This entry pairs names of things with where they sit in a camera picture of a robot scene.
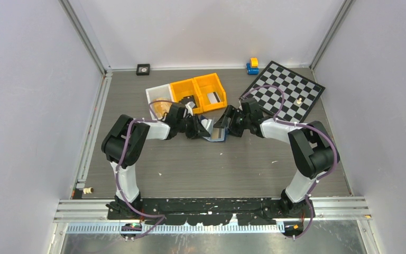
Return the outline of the blue leather card holder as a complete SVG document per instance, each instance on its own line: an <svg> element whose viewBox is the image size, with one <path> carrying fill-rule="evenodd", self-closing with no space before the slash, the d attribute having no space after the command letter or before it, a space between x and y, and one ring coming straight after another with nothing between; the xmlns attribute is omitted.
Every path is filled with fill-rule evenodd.
<svg viewBox="0 0 406 254"><path fill-rule="evenodd" d="M208 137L203 137L203 139L209 142L225 142L227 139L227 129L214 127L215 120L209 119L203 115L200 116L201 124L204 126L205 130L210 134Z"/></svg>

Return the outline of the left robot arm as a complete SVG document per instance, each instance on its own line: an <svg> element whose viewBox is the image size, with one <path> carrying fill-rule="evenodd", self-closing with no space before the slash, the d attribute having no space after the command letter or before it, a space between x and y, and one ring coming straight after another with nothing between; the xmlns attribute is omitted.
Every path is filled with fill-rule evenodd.
<svg viewBox="0 0 406 254"><path fill-rule="evenodd" d="M126 114L118 117L101 144L101 150L110 162L116 181L116 202L121 213L135 219L141 212L141 192L136 183L135 164L147 140L170 140L178 133L188 139L210 137L209 131L189 107L168 102L170 108L160 117L135 119Z"/></svg>

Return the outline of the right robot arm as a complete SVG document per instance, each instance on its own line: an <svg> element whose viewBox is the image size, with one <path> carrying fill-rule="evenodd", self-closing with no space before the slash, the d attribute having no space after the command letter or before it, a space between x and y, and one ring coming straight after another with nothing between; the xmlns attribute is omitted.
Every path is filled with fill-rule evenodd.
<svg viewBox="0 0 406 254"><path fill-rule="evenodd" d="M249 130L257 137L290 145L297 172L279 201L281 212L287 217L294 217L301 211L301 202L339 162L336 147L321 122L288 122L264 116L253 98L242 100L239 108L229 105L214 127L227 129L235 137L241 137L244 130Z"/></svg>

